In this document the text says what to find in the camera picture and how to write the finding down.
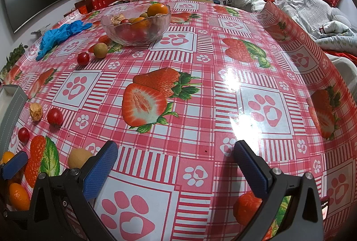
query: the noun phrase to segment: fruit bowl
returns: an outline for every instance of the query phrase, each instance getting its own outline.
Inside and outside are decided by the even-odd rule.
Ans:
[[[117,26],[111,22],[112,17],[122,13],[125,18],[139,17],[147,11],[150,3],[140,4],[134,8],[119,11],[115,14],[104,15],[101,18],[102,26],[111,40],[123,45],[145,45],[162,38],[171,21],[170,7],[168,14],[157,14],[136,23],[120,23]]]

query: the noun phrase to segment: blue gripper pad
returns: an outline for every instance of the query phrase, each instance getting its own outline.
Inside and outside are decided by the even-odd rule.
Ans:
[[[105,147],[107,147],[106,151],[96,161],[91,171],[83,180],[83,195],[87,201],[98,196],[110,170],[112,169],[118,157],[118,147],[115,142],[110,141],[109,146],[105,145],[102,147],[102,149]]]
[[[244,140],[237,141],[234,145],[233,157],[254,195],[265,199],[268,196],[268,180],[255,161],[257,156]]]
[[[29,158],[26,152],[20,151],[10,159],[2,168],[2,178],[4,180],[12,179],[15,174],[27,163]]]

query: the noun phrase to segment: tablecloth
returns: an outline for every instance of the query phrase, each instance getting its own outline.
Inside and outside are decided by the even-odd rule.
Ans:
[[[17,62],[21,75],[12,84],[20,85],[30,102],[40,103],[44,116],[32,122],[27,102],[9,150],[30,153],[30,142],[24,146],[17,139],[25,126],[31,138],[52,139],[62,172],[72,148],[95,154],[113,140],[119,157],[94,208],[118,240],[218,241],[231,240],[242,230],[232,208],[250,188],[231,154],[236,140],[244,139],[271,167],[293,175],[313,174],[321,197],[330,196],[324,231],[326,237],[333,235],[357,198],[357,109],[323,51],[271,3],[250,14],[166,0],[175,23],[161,40],[121,50],[112,44],[106,58],[91,55],[87,66],[78,66],[77,54],[105,34],[101,16],[140,3],[86,16],[75,11],[55,27],[82,19],[93,23],[89,30],[39,62],[35,57],[41,39],[26,50]],[[122,116],[126,87],[138,74],[167,67],[189,74],[194,85],[186,87],[196,89],[185,89],[186,98],[166,98],[178,118],[167,114],[167,123],[153,124],[145,133],[130,129]],[[49,69],[53,78],[33,88]],[[310,96],[326,89],[332,89],[334,97],[332,128],[319,126],[310,107]],[[46,120],[52,107],[63,112],[61,129]],[[23,184],[31,193],[26,180]],[[71,220],[83,236],[75,218]]]

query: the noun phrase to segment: red checkered tablecloth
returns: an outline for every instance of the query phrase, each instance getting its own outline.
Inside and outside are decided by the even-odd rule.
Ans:
[[[12,84],[29,94],[43,72],[56,72],[30,101],[42,105],[42,120],[32,122],[27,102],[9,150],[30,154],[30,142],[23,146],[17,138],[23,126],[31,138],[48,136],[58,148],[61,173],[72,148],[95,154],[113,140],[119,157],[94,208],[117,240],[223,241],[242,230],[232,209],[250,188],[232,149],[244,139],[271,167],[314,175],[321,197],[331,198],[324,231],[333,235],[357,198],[357,109],[336,68],[274,4],[250,14],[201,2],[162,2],[185,22],[171,23],[163,38],[148,46],[113,49],[102,60],[91,55],[87,66],[77,65],[77,54],[105,34],[101,16],[139,4],[133,2],[87,16],[70,14],[57,27],[78,19],[94,25],[40,61],[35,61],[40,40],[29,47],[17,63],[21,76]],[[232,55],[237,52],[232,42],[238,40],[254,49],[246,62]],[[167,98],[179,115],[165,116],[168,124],[152,125],[146,133],[129,129],[122,116],[126,87],[135,75],[166,67],[197,77],[192,82],[202,83],[199,91],[188,100]],[[328,86],[341,95],[331,140],[320,135],[306,100]],[[46,119],[52,107],[64,115],[59,130]],[[31,193],[25,179],[24,185]]]

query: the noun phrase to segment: kiwi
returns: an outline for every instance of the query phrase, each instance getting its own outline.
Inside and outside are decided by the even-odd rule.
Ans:
[[[82,168],[85,162],[93,156],[93,154],[83,148],[73,148],[68,157],[68,167],[72,168]]]
[[[97,59],[103,59],[107,56],[108,46],[103,42],[97,43],[93,47],[93,53]]]

